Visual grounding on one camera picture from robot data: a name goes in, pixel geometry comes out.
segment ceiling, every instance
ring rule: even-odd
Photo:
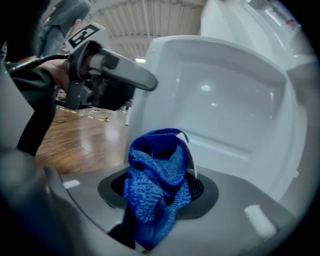
[[[83,25],[106,28],[111,48],[134,60],[144,59],[152,39],[198,35],[206,0],[91,0]]]

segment blue cloth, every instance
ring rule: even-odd
[[[181,132],[173,128],[148,132],[129,150],[131,168],[123,197],[134,215],[134,239],[147,250],[171,231],[177,210],[191,202],[185,178],[188,154],[176,137]]]

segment wooden floor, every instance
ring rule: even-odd
[[[77,113],[57,108],[53,123],[36,154],[38,162],[55,167],[60,174],[91,172],[123,164],[127,113],[92,110],[96,108],[78,110]],[[102,120],[108,117],[109,122],[85,116],[88,114]]]

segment blue knitted towel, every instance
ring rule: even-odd
[[[134,215],[134,239],[147,250],[170,232],[177,210],[191,202],[185,178],[186,146],[176,137],[181,132],[173,128],[150,131],[129,150],[131,169],[123,197]]]

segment hand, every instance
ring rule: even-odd
[[[48,70],[56,86],[68,91],[70,80],[67,73],[67,61],[65,59],[53,59],[41,64],[39,67]]]
[[[92,55],[87,55],[84,57],[84,61],[82,62],[79,70],[82,78],[89,73],[91,58]],[[48,60],[39,67],[50,72],[56,86],[61,87],[66,92],[68,91],[70,80],[67,72],[67,61],[65,59]]]

